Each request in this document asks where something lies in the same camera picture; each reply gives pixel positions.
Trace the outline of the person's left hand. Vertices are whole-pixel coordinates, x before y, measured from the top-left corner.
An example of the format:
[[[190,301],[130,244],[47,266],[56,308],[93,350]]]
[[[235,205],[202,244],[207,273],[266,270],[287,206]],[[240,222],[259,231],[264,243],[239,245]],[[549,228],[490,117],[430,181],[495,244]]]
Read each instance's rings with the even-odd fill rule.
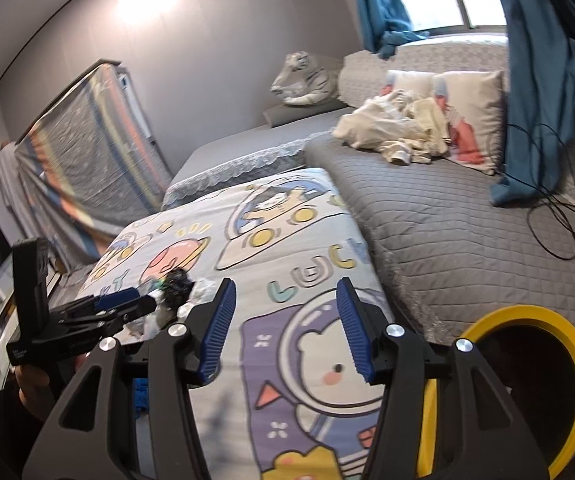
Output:
[[[48,374],[40,368],[24,364],[14,368],[14,375],[22,404],[35,418],[45,422],[58,399],[52,391]]]

